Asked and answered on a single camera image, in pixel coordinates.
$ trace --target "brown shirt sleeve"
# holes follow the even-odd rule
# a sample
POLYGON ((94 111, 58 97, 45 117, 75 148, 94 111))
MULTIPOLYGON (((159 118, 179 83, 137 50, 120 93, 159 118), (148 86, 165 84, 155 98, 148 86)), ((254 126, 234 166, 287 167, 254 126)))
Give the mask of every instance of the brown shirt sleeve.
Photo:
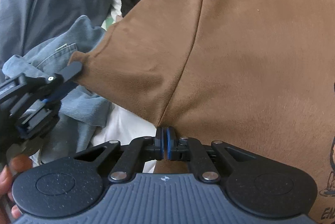
POLYGON ((201 4, 140 1, 95 50, 72 55, 83 62, 78 83, 157 125, 193 47, 201 4))

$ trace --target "sleeve seam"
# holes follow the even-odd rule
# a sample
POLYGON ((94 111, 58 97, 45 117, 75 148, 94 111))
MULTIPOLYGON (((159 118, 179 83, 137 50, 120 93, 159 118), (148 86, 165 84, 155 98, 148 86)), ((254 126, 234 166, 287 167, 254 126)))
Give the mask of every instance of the sleeve seam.
POLYGON ((166 106, 165 106, 165 108, 164 108, 164 112, 163 112, 162 116, 160 117, 160 120, 158 121, 157 126, 160 125, 160 123, 161 123, 161 121, 162 121, 162 119, 163 119, 163 117, 164 117, 164 115, 165 115, 166 109, 167 109, 168 105, 170 104, 170 101, 171 101, 173 95, 175 94, 175 91, 176 91, 176 89, 177 89, 177 87, 178 87, 178 84, 179 84, 179 82, 180 82, 180 79, 182 78, 182 75, 183 75, 183 73, 184 73, 186 64, 187 64, 187 62, 188 62, 188 60, 189 60, 189 57, 190 57, 190 55, 191 55, 191 53, 192 53, 192 50, 193 50, 193 47, 194 47, 194 43, 195 43, 195 39, 196 39, 197 34, 198 34, 198 28, 199 28, 200 16, 201 16, 201 11, 202 11, 202 3, 203 3, 203 0, 201 0, 200 10, 199 10, 199 15, 198 15, 197 30, 196 30, 195 33, 194 33, 194 38, 193 38, 193 42, 192 42, 192 46, 191 46, 190 52, 189 52, 189 54, 188 54, 188 56, 187 56, 187 59, 186 59, 186 61, 185 61, 185 63, 184 63, 184 66, 183 66, 182 72, 181 72, 181 74, 180 74, 180 76, 179 76, 179 79, 178 79, 178 81, 177 81, 177 84, 176 84, 176 86, 175 86, 175 88, 174 88, 174 90, 173 90, 173 92, 172 92, 172 94, 171 94, 171 96, 170 96, 169 101, 167 102, 167 104, 166 104, 166 106))

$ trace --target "human hand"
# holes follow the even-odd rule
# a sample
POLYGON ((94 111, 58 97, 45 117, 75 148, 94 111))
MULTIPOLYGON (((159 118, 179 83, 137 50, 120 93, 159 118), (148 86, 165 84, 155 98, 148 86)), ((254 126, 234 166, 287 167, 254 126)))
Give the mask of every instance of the human hand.
MULTIPOLYGON (((11 160, 10 166, 16 172, 21 173, 32 168, 32 162, 28 156, 19 155, 11 160)), ((7 194, 10 200, 13 201, 13 195, 11 192, 12 183, 13 183, 13 175, 9 170, 8 166, 5 166, 5 168, 2 170, 0 174, 0 198, 3 195, 7 194)), ((16 205, 12 208, 12 215, 14 218, 18 218, 21 215, 16 205)), ((6 219, 7 217, 0 210, 0 224, 7 224, 6 219)))

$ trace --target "silver rivet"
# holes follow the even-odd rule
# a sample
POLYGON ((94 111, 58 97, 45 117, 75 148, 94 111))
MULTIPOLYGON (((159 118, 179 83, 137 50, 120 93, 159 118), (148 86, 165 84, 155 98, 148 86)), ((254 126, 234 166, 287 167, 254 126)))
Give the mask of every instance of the silver rivet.
POLYGON ((205 180, 216 180, 219 177, 219 175, 215 172, 205 172, 202 174, 202 177, 205 180))
POLYGON ((122 180, 127 177, 127 173, 123 171, 117 171, 111 174, 113 180, 122 180))

